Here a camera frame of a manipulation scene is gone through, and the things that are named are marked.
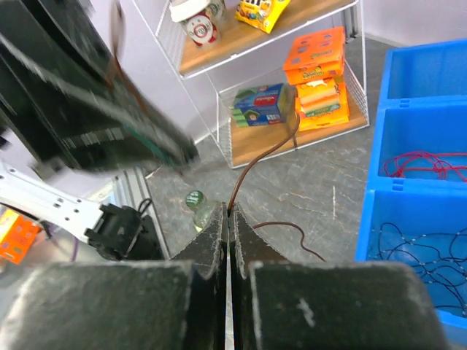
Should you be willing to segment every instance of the metal shelf frame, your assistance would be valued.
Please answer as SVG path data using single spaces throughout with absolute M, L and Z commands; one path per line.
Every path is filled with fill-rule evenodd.
M 268 78 L 271 79 L 273 77 L 278 77 L 279 80 L 275 80 L 275 81 L 272 80 L 271 82 L 285 82 L 286 80 L 284 77 L 280 76 L 280 73 L 279 73 L 280 69 L 277 69 L 269 73 L 265 73 L 265 74 L 263 73 L 260 76 L 249 79 L 247 81 L 240 82 L 239 84 L 231 86 L 227 89 L 217 90 L 217 88 L 215 87 L 215 84 L 213 83 L 210 77 L 210 74 L 212 74 L 212 70 L 216 68 L 220 68 L 221 66 L 227 65 L 229 62 L 232 62 L 236 60 L 237 58 L 248 55 L 249 53 L 253 51 L 259 50 L 260 48 L 265 47 L 266 45 L 271 44 L 272 42 L 275 42 L 278 39 L 281 39 L 282 37 L 289 36 L 302 28 L 306 28 L 307 26 L 310 26 L 313 23 L 316 23 L 325 18 L 329 18 L 330 16 L 333 16 L 333 15 L 337 15 L 337 14 L 341 15 L 343 25 L 346 28 L 346 35 L 348 39 L 355 37 L 357 34 L 362 39 L 361 40 L 362 42 L 361 52 L 362 52 L 362 59 L 363 59 L 363 64 L 362 64 L 363 86 L 362 84 L 360 84 L 354 72 L 352 71 L 352 68 L 347 62 L 346 62 L 344 75 L 345 75 L 345 81 L 347 84 L 348 91 L 350 92 L 352 97 L 355 99 L 360 111 L 365 116 L 367 123 L 366 125 L 362 127 L 343 131 L 336 135 L 332 135 L 328 138 L 302 145 L 298 148 L 306 147 L 317 142 L 325 141 L 326 139 L 331 139 L 333 137 L 337 137 L 345 133 L 349 133 L 351 131 L 364 128 L 369 125 L 367 87 L 366 87 L 366 45 L 365 45 L 364 23 L 363 23 L 363 0 L 355 0 L 352 3 L 345 5 L 343 7 L 340 7 L 338 9 L 335 9 L 334 11 L 328 12 L 325 15 L 308 20 L 299 26 L 296 26 L 284 33 L 281 33 L 280 35 L 271 36 L 271 38 L 266 40 L 265 42 L 262 42 L 247 50 L 242 50 L 241 52 L 237 52 L 228 58 L 224 58 L 219 62 L 205 66 L 204 68 L 196 70 L 185 76 L 182 76 L 179 73 L 178 67 L 180 66 L 180 62 L 182 60 L 182 54 L 183 54 L 183 50 L 185 46 L 186 34 L 178 23 L 172 22 L 171 17 L 170 17 L 170 10 L 169 10 L 170 3 L 171 3 L 171 0 L 166 0 L 165 6 L 163 8 L 163 13 L 161 15 L 161 19 L 158 22 L 158 25 L 156 26 L 156 30 L 151 31 L 151 33 L 153 34 L 153 39 L 155 40 L 156 44 L 160 47 L 164 58 L 169 63 L 174 74 L 177 76 L 177 79 L 180 81 L 181 86 L 183 86 L 183 89 L 187 93 L 187 96 L 189 96 L 190 102 L 192 103 L 192 105 L 194 106 L 198 114 L 201 116 L 202 123 L 206 126 L 207 130 L 209 131 L 210 136 L 215 141 L 217 147 L 219 148 L 220 152 L 222 153 L 223 157 L 226 159 L 227 163 L 229 164 L 231 168 L 237 168 L 237 167 L 245 165 L 245 164 L 241 164 L 241 165 L 234 166 L 233 161 L 232 161 L 231 129 L 230 129 L 230 123 L 229 123 L 230 114 L 228 111 L 228 107 L 231 103 L 231 100 L 233 100 L 232 95 L 235 93 L 237 88 L 246 86 L 245 84 L 250 84 L 251 86 L 266 84 L 267 82 L 262 83 L 262 81 L 267 81 Z M 139 7 L 137 0 L 133 0 L 133 4 L 136 7 L 136 10 L 139 12 L 145 25 L 150 29 L 151 27 L 149 23 L 146 21 L 144 17 L 144 13 L 143 11 L 141 11 L 141 8 Z M 188 79 L 197 77 L 201 74 L 206 75 L 206 77 L 210 81 L 213 91 L 215 91 L 217 113 L 216 113 L 216 126 L 214 130 L 212 130 L 212 128 L 210 128 L 209 125 L 207 125 L 205 117 L 203 116 L 199 108 L 196 106 L 195 101 L 190 96 L 187 88 L 185 87 L 185 81 L 187 81 Z M 272 155 L 265 159 L 276 157 L 278 155 L 291 152 L 293 150 L 295 149 L 284 151 L 282 153 Z

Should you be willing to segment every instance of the gray floor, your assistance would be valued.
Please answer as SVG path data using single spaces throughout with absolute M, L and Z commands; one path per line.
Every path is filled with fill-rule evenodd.
M 305 244 L 327 260 L 353 260 L 387 48 L 367 40 L 372 126 L 257 164 L 237 197 L 251 223 L 294 222 L 305 230 Z M 360 40 L 347 45 L 347 60 L 361 78 Z M 242 171 L 228 167 L 211 138 L 203 140 L 198 149 L 201 162 L 183 177 L 161 169 L 149 180 L 172 254 L 196 235 L 192 213 L 184 203 L 186 194 L 198 189 L 208 198 L 228 201 Z M 300 235 L 292 228 L 268 227 L 259 234 L 294 262 L 316 260 L 300 248 Z

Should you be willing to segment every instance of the bin compartment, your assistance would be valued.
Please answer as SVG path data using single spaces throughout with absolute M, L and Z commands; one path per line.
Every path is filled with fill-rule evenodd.
M 467 40 L 389 50 L 383 99 L 467 96 Z
M 465 182 L 466 130 L 465 103 L 381 109 L 370 177 L 378 174 L 384 177 Z M 396 162 L 396 157 L 405 154 L 412 155 L 401 157 Z
M 397 260 L 425 283 L 449 338 L 467 345 L 467 193 L 366 193 L 356 260 Z

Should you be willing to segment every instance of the white wire rack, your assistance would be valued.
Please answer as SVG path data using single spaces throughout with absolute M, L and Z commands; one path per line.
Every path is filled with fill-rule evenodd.
M 242 57 L 243 55 L 247 55 L 254 50 L 258 50 L 261 47 L 266 46 L 284 36 L 288 36 L 292 34 L 293 32 L 296 32 L 299 29 L 310 26 L 311 24 L 316 23 L 317 21 L 320 21 L 324 18 L 328 18 L 330 16 L 343 13 L 343 11 L 345 11 L 346 9 L 355 7 L 357 5 L 359 5 L 359 10 L 360 10 L 360 16 L 358 16 L 358 19 L 359 19 L 359 28 L 361 32 L 360 35 L 362 36 L 363 86 L 359 83 L 358 79 L 355 77 L 350 65 L 347 62 L 346 62 L 344 75 L 345 75 L 345 82 L 347 84 L 347 89 L 350 92 L 350 95 L 355 100 L 356 104 L 358 105 L 359 110 L 366 118 L 366 124 L 360 125 L 353 129 L 343 131 L 338 134 L 334 134 L 332 136 L 326 137 L 324 139 L 320 139 L 318 141 L 313 141 L 308 144 L 303 144 L 298 148 L 309 146 L 311 144 L 314 144 L 320 141 L 325 141 L 326 139 L 330 139 L 330 138 L 342 135 L 344 133 L 349 133 L 350 131 L 354 131 L 359 128 L 364 128 L 369 125 L 368 102 L 366 98 L 366 53 L 365 53 L 365 37 L 364 37 L 364 29 L 363 29 L 363 0 L 354 0 L 353 2 L 346 4 L 345 6 L 342 6 L 331 12 L 328 12 L 325 15 L 312 18 L 306 21 L 305 23 L 300 24 L 299 26 L 291 28 L 290 30 L 286 32 L 282 32 L 277 35 L 274 35 L 274 32 L 273 32 L 273 34 L 269 36 L 269 38 L 266 41 L 261 42 L 260 44 L 254 47 L 250 47 L 246 50 L 235 52 L 233 55 L 230 55 L 227 58 L 222 58 L 220 61 L 210 63 L 209 65 L 203 66 L 200 69 L 196 69 L 195 71 L 192 71 L 185 75 L 181 75 L 179 73 L 179 67 L 182 61 L 182 55 L 184 51 L 186 35 L 185 35 L 185 32 L 182 30 L 182 27 L 178 23 L 172 22 L 171 16 L 170 16 L 170 9 L 169 9 L 170 3 L 171 3 L 171 0 L 166 0 L 162 15 L 161 15 L 161 19 L 154 33 L 155 40 L 158 43 L 159 47 L 161 48 L 163 55 L 166 57 L 167 61 L 169 62 L 173 72 L 177 75 L 177 79 L 180 81 L 180 83 L 182 84 L 182 86 L 184 87 L 188 95 L 190 94 L 186 90 L 185 83 L 184 83 L 185 80 L 196 77 L 200 74 L 205 74 L 207 78 L 209 79 L 209 81 L 211 82 L 212 87 L 216 91 L 215 100 L 213 99 L 217 107 L 215 127 L 213 125 L 207 125 L 206 120 L 208 119 L 212 120 L 212 118 L 203 116 L 203 114 L 199 111 L 198 107 L 194 103 L 193 99 L 191 97 L 190 99 L 196 111 L 201 116 L 202 122 L 208 128 L 212 138 L 215 140 L 216 145 L 218 146 L 219 150 L 222 152 L 224 158 L 227 160 L 230 167 L 236 168 L 236 167 L 244 165 L 244 164 L 234 165 L 234 162 L 232 159 L 232 140 L 231 140 L 231 124 L 230 124 L 231 116 L 229 112 L 229 106 L 232 104 L 234 100 L 235 93 L 240 88 L 267 85 L 267 84 L 278 83 L 278 82 L 286 82 L 286 79 L 285 79 L 285 75 L 282 72 L 282 70 L 277 69 L 267 74 L 262 74 L 258 77 L 254 77 L 245 82 L 241 82 L 239 84 L 231 86 L 225 90 L 218 91 L 215 85 L 212 83 L 211 78 L 209 76 L 209 74 L 211 74 L 211 70 L 216 69 L 217 67 L 220 67 L 222 65 L 228 64 L 228 62 L 231 62 L 239 57 Z M 140 11 L 140 14 L 144 19 L 144 13 Z M 271 157 L 276 157 L 286 152 L 275 154 Z

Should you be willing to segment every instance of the green bottle cap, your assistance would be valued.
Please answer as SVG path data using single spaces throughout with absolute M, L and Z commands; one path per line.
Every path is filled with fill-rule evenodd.
M 187 194 L 185 204 L 190 209 L 196 209 L 200 203 L 203 202 L 204 194 L 202 191 L 194 190 Z

